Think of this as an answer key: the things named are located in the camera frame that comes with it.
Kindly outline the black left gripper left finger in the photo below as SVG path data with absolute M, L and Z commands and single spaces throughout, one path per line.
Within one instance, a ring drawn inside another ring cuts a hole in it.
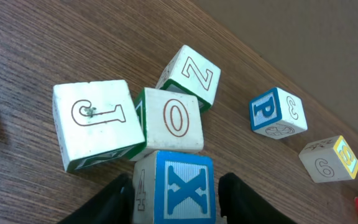
M 128 174 L 120 174 L 58 224 L 131 224 L 135 190 Z

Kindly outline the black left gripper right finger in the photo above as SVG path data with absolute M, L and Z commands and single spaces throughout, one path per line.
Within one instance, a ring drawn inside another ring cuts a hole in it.
M 221 216 L 228 224 L 295 224 L 232 172 L 219 178 L 218 196 Z

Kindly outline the green J letter block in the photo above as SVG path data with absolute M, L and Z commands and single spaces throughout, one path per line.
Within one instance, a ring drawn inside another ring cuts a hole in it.
M 65 172 L 120 158 L 145 141 L 125 80 L 55 85 L 52 110 Z

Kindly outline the blue X letter block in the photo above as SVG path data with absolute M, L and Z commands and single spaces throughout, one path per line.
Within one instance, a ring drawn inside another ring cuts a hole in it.
M 137 161 L 133 223 L 212 224 L 216 222 L 213 160 L 155 151 Z

